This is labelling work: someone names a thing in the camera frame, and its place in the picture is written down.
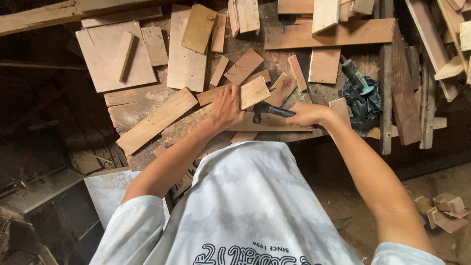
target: sleeve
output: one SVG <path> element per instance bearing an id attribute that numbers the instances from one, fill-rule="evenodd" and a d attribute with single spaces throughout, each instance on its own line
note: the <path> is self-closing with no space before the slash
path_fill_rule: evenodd
<path id="1" fill-rule="evenodd" d="M 399 243 L 384 242 L 374 252 L 371 265 L 445 265 L 438 257 Z"/>
<path id="2" fill-rule="evenodd" d="M 90 264 L 143 264 L 164 224 L 161 198 L 146 195 L 130 199 L 113 213 Z"/>

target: black plastic bag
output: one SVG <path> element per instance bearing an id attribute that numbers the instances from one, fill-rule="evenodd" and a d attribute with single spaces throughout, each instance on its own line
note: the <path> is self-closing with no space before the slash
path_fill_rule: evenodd
<path id="1" fill-rule="evenodd" d="M 365 76 L 366 83 L 373 86 L 366 95 L 361 96 L 363 90 L 361 84 L 353 85 L 347 78 L 343 89 L 339 89 L 339 96 L 347 100 L 350 106 L 353 117 L 350 118 L 352 128 L 357 131 L 361 137 L 366 137 L 366 134 L 371 129 L 375 119 L 382 114 L 382 102 L 378 89 L 378 81 Z"/>

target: dirt floor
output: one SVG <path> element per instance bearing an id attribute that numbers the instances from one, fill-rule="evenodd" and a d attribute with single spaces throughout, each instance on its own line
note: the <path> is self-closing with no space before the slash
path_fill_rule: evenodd
<path id="1" fill-rule="evenodd" d="M 464 204 L 470 207 L 470 172 L 471 163 L 467 163 L 403 181 L 403 185 L 413 193 L 414 198 L 422 195 L 432 198 L 435 193 L 447 192 L 461 196 Z M 303 174 L 337 229 L 340 228 L 343 239 L 360 259 L 364 259 L 366 265 L 371 264 L 378 246 L 376 224 L 350 176 L 331 178 L 328 175 Z M 432 230 L 428 224 L 425 230 L 438 257 L 447 265 L 471 265 L 471 225 L 453 234 L 439 227 Z"/>

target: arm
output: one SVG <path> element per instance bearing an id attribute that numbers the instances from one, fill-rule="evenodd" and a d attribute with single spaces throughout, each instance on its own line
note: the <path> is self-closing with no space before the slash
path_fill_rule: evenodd
<path id="1" fill-rule="evenodd" d="M 239 86 L 233 85 L 221 91 L 214 100 L 210 116 L 149 164 L 131 182 L 122 203 L 143 195 L 163 198 L 214 136 L 242 121 L 239 90 Z"/>
<path id="2" fill-rule="evenodd" d="M 431 254 L 434 250 L 413 202 L 392 169 L 334 110 L 296 103 L 288 124 L 320 124 L 337 145 L 361 197 L 378 225 L 379 242 L 396 242 Z"/>

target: white t-shirt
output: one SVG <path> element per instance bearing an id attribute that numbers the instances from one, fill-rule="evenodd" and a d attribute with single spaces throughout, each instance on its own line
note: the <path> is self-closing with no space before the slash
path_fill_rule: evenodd
<path id="1" fill-rule="evenodd" d="M 123 203 L 91 264 L 362 264 L 280 142 L 241 142 L 205 157 L 165 231 L 164 223 L 161 198 Z M 391 242 L 378 246 L 372 264 L 444 265 Z"/>

